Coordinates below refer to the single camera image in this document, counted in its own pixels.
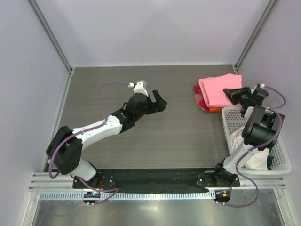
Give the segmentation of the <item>pink t shirt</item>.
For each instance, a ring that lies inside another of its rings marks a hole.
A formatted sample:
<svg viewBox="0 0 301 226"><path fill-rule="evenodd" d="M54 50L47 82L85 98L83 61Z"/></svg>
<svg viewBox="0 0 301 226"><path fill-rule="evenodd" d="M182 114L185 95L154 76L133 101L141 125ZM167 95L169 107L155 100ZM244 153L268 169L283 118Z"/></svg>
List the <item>pink t shirt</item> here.
<svg viewBox="0 0 301 226"><path fill-rule="evenodd" d="M198 85L207 107L233 106L223 90L242 88L242 76L229 73L219 77L203 78L198 80Z"/></svg>

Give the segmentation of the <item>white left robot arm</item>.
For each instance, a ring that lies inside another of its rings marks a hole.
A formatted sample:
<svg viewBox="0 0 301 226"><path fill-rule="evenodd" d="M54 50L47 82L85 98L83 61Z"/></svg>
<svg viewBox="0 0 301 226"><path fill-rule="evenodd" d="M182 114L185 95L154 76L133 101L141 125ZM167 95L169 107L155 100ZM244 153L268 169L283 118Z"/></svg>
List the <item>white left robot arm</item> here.
<svg viewBox="0 0 301 226"><path fill-rule="evenodd" d="M145 115L164 111L167 101L157 90L153 91L153 95L154 102L143 93L135 93L120 109L88 126L77 129L62 126L46 150L50 159L50 178L58 176L52 173L52 168L56 167L58 174L72 174L78 180L84 181L88 187L97 187L101 173L93 164L81 158L82 151L100 140L131 129Z"/></svg>

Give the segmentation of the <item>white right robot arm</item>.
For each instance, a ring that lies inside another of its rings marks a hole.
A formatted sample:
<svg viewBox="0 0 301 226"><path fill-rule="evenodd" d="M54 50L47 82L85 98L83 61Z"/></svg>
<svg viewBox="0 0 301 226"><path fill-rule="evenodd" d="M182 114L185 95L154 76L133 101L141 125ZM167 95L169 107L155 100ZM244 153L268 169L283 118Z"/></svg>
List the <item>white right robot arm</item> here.
<svg viewBox="0 0 301 226"><path fill-rule="evenodd" d="M277 142L285 116L274 108L262 106L269 95L266 88L258 84L254 90L249 87L223 90L232 104L241 105L240 113L247 122L241 133L242 142L229 157L215 166L212 174L215 185L232 185L238 176L243 175L239 170L251 158L271 149Z"/></svg>

